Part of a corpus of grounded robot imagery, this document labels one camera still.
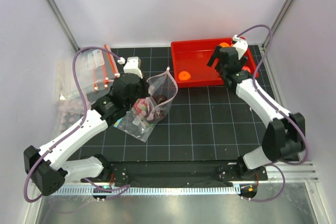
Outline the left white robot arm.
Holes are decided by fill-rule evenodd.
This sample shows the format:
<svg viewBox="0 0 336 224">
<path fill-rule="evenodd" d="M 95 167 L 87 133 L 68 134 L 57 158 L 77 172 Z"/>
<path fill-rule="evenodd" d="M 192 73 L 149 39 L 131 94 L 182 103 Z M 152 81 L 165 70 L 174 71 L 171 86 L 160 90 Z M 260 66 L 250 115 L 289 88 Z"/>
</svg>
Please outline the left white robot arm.
<svg viewBox="0 0 336 224">
<path fill-rule="evenodd" d="M 24 150 L 27 181 L 32 181 L 43 196 L 55 193 L 64 183 L 95 178 L 106 182 L 113 171 L 101 154 L 69 161 L 69 157 L 94 136 L 113 126 L 126 115 L 138 99 L 149 96 L 143 75 L 123 73 L 106 95 L 98 98 L 83 117 L 47 144 Z"/>
</svg>

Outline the pink-dotted zip bag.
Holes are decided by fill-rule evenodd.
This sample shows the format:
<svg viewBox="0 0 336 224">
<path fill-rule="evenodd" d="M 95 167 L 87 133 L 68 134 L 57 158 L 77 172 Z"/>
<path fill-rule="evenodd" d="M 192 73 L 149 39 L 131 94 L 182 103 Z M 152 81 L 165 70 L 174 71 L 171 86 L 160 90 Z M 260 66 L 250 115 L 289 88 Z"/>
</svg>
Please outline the pink-dotted zip bag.
<svg viewBox="0 0 336 224">
<path fill-rule="evenodd" d="M 165 109 L 169 113 L 172 102 L 178 92 L 177 83 L 170 74 L 170 69 L 167 68 L 165 72 L 148 78 L 147 83 L 149 84 L 149 97 L 155 97 L 157 95 L 164 95 L 167 97 L 167 101 L 157 104 L 154 110 Z M 142 127 L 134 125 L 132 123 L 133 119 L 134 114 L 131 109 L 123 117 L 118 130 L 121 130 L 142 142 L 146 142 L 159 122 L 151 126 Z"/>
</svg>

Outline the pink dragon fruit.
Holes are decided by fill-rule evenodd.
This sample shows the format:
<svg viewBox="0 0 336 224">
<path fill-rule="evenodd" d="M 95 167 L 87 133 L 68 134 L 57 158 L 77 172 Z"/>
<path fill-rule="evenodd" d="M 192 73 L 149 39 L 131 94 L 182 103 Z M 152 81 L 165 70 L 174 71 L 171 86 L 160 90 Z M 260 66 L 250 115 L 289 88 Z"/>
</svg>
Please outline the pink dragon fruit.
<svg viewBox="0 0 336 224">
<path fill-rule="evenodd" d="M 153 97 L 138 99 L 132 108 L 134 119 L 132 123 L 136 126 L 147 127 L 154 124 L 153 110 L 157 106 Z"/>
</svg>

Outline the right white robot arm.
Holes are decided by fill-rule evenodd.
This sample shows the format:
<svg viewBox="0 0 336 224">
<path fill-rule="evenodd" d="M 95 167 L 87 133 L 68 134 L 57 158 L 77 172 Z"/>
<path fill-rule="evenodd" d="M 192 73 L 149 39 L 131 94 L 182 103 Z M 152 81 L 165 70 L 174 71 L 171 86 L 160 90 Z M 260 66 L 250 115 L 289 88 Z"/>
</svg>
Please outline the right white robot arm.
<svg viewBox="0 0 336 224">
<path fill-rule="evenodd" d="M 236 164 L 239 178 L 248 180 L 257 169 L 290 155 L 307 152 L 305 118 L 280 106 L 258 84 L 255 76 L 243 69 L 245 58 L 235 46 L 216 46 L 207 66 L 213 67 L 224 85 L 244 100 L 266 127 L 261 145 L 240 156 Z"/>
</svg>

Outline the red apple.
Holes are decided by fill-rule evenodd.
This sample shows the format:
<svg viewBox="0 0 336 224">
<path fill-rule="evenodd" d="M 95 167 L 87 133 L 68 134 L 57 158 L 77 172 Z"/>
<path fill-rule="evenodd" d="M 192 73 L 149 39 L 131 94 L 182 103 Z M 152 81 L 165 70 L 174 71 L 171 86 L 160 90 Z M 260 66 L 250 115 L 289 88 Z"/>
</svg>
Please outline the red apple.
<svg viewBox="0 0 336 224">
<path fill-rule="evenodd" d="M 251 70 L 248 66 L 243 66 L 241 70 L 251 73 Z"/>
</svg>

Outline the dark purple grape bunch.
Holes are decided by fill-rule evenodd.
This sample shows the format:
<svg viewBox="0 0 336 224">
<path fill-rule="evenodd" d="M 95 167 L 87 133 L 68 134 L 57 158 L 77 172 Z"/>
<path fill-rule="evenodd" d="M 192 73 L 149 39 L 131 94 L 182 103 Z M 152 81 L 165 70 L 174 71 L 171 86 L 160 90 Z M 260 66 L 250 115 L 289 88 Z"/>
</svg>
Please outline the dark purple grape bunch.
<svg viewBox="0 0 336 224">
<path fill-rule="evenodd" d="M 168 112 L 165 109 L 151 110 L 146 119 L 149 123 L 155 124 L 163 120 L 167 116 L 167 114 Z"/>
</svg>

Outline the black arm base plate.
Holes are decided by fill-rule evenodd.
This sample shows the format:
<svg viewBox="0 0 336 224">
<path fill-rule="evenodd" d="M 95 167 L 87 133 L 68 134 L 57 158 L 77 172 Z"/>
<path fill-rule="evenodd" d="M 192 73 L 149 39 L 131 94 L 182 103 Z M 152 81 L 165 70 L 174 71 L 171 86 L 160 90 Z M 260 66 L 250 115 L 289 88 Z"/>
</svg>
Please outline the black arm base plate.
<svg viewBox="0 0 336 224">
<path fill-rule="evenodd" d="M 137 161 L 110 162 L 110 173 L 117 184 L 139 186 L 178 186 L 192 182 L 247 182 L 268 179 L 264 167 L 240 172 L 234 161 Z"/>
</svg>

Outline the dark purple fruit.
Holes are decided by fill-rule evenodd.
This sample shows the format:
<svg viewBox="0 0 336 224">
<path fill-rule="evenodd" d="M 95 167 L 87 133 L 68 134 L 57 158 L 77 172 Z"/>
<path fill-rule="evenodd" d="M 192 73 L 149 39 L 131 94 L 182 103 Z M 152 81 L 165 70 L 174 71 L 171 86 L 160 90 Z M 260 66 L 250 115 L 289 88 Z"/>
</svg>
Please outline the dark purple fruit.
<svg viewBox="0 0 336 224">
<path fill-rule="evenodd" d="M 166 102 L 167 101 L 167 97 L 164 96 L 164 95 L 157 95 L 154 98 L 154 101 L 156 102 L 156 104 L 161 104 L 163 102 Z"/>
</svg>

